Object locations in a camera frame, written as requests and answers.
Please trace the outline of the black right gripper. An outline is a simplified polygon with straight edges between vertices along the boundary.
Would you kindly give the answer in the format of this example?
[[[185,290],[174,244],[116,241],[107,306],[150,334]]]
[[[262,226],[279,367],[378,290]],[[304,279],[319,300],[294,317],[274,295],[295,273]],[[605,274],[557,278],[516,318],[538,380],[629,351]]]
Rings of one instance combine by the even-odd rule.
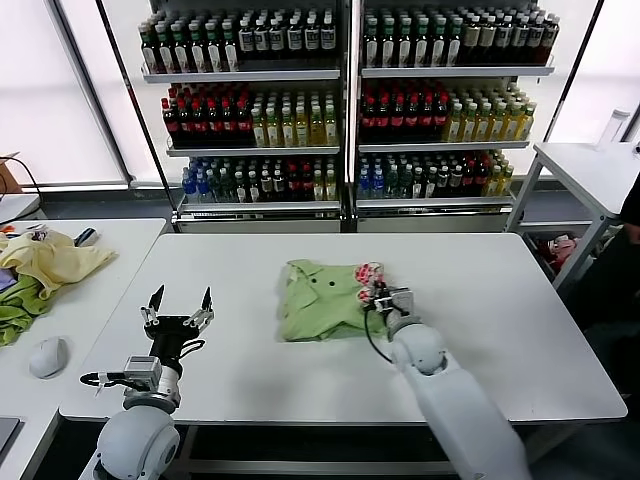
[[[360,302],[364,306],[375,304],[375,310],[386,320],[389,314],[395,309],[393,294],[396,288],[389,287],[382,280],[373,282],[373,292],[361,292]]]

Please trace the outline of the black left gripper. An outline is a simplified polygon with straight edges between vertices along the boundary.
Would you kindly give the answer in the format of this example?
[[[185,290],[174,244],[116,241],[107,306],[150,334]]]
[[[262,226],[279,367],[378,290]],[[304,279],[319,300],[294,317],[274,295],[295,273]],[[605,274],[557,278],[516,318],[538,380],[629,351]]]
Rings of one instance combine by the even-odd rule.
[[[201,307],[190,317],[159,316],[165,285],[153,293],[146,306],[140,308],[144,331],[152,342],[149,355],[156,357],[163,367],[182,370],[180,363],[183,346],[199,337],[199,328],[206,328],[214,318],[211,288],[204,293]]]

